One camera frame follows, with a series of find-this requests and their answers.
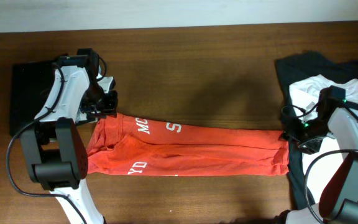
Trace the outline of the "red orange printed t-shirt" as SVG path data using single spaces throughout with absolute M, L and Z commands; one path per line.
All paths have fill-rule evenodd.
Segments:
M 88 173 L 145 176 L 285 175 L 281 131 L 225 129 L 117 114 L 98 121 Z

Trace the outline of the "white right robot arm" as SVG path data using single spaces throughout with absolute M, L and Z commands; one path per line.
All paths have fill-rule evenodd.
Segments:
M 316 150 L 307 146 L 310 141 L 325 138 L 333 133 L 339 149 L 321 154 L 312 161 L 333 154 L 347 156 L 328 182 L 321 195 L 316 212 L 308 198 L 308 188 L 303 187 L 306 209 L 291 211 L 287 223 L 358 223 L 358 103 L 348 99 L 346 90 L 337 86 L 323 88 L 318 102 L 313 106 L 318 115 L 306 123 L 295 113 L 283 113 L 284 118 L 295 122 L 295 134 L 302 152 L 314 154 Z

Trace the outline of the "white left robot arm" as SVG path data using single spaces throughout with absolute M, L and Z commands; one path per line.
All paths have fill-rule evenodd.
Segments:
M 117 114 L 115 80 L 107 77 L 106 62 L 93 49 L 78 49 L 76 55 L 52 62 L 54 83 L 34 120 L 21 128 L 19 139 L 29 177 L 44 193 L 22 195 L 55 198 L 70 223 L 105 223 L 86 183 L 88 156 L 76 128 L 82 114 L 99 120 Z

